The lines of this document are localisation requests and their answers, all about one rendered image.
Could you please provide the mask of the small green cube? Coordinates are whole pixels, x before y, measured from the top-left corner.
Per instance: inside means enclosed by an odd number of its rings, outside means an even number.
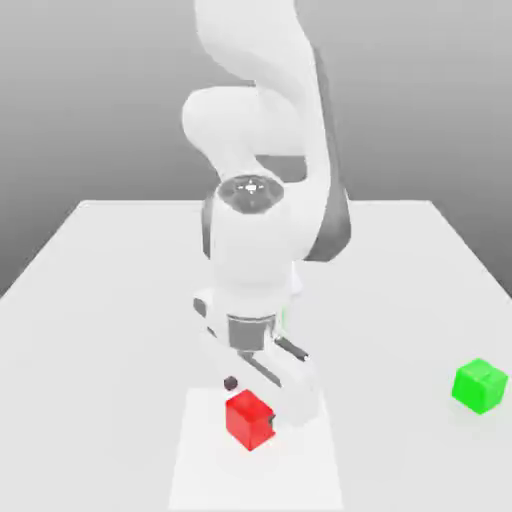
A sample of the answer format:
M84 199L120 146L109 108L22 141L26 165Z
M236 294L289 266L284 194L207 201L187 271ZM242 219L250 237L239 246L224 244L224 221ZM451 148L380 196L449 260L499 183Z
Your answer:
M481 415L501 403L508 379L502 370L477 358L457 369L451 396Z

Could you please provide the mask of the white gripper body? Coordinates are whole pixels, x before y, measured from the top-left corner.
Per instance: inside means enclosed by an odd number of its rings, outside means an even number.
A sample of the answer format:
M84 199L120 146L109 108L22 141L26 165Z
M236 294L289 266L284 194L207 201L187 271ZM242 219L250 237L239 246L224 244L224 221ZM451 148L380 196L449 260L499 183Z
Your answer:
M321 386L314 361L306 352L279 344L268 333L261 351L232 348L210 331L202 333L202 349L219 375L238 380L235 392L252 391L283 425L302 426L318 416Z

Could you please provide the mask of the small red cube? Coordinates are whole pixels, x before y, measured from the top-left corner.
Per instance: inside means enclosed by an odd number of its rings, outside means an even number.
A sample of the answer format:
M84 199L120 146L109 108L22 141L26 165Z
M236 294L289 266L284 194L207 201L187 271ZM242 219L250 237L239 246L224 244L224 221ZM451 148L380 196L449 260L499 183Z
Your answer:
M272 414L274 411L265 402L246 389L226 401L226 429L248 451L253 451L275 435L269 424Z

